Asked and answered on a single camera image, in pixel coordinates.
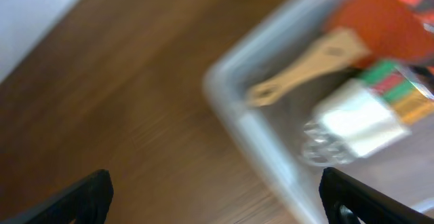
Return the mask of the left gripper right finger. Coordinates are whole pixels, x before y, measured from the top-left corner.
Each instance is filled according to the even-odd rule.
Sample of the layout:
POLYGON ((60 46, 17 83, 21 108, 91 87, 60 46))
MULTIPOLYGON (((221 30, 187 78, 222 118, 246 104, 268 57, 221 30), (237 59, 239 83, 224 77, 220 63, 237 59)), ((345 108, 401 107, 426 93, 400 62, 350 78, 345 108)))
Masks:
POLYGON ((329 224, 433 224, 431 217, 333 167, 323 170, 319 195, 329 224))

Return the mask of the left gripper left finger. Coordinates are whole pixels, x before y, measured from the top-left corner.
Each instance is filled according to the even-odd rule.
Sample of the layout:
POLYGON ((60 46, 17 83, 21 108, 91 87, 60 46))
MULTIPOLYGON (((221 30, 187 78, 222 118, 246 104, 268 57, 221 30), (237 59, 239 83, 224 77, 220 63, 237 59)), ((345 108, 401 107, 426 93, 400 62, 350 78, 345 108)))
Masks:
POLYGON ((110 173, 100 169, 1 224, 104 224, 113 195, 110 173))

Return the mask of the clear box coloured connectors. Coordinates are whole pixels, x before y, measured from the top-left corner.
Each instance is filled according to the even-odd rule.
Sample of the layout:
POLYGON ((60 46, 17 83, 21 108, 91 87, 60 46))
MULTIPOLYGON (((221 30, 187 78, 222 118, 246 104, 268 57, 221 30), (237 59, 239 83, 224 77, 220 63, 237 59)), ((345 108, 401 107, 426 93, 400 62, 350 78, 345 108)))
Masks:
POLYGON ((433 67, 383 59, 316 104, 301 156, 312 166, 350 164, 407 137, 433 113, 433 67))

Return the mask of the orange scraper wooden handle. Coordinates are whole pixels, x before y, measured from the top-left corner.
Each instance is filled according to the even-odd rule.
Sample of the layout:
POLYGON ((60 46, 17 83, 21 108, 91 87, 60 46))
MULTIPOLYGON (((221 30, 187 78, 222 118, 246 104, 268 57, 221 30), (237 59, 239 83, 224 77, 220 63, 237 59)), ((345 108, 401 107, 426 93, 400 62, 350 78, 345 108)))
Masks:
POLYGON ((247 101, 271 105, 299 85, 349 66, 365 68, 379 57, 416 64, 433 54, 433 34, 398 0, 346 0, 325 33, 289 67, 252 86, 247 101))

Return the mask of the clear plastic container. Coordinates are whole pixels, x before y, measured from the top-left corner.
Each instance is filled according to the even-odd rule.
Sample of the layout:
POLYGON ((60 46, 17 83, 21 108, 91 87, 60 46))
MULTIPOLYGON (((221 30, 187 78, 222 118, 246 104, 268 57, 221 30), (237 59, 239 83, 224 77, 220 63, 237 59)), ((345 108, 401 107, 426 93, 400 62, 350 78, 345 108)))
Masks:
MULTIPOLYGON (((274 105, 253 108, 245 93, 304 52, 344 0, 287 0, 228 51, 205 77, 210 104, 253 167, 300 223, 325 223, 319 198, 322 168, 308 165, 300 146, 313 106, 349 71, 310 81, 274 105)), ((433 118, 409 137, 340 170, 385 195, 433 215, 433 118)))

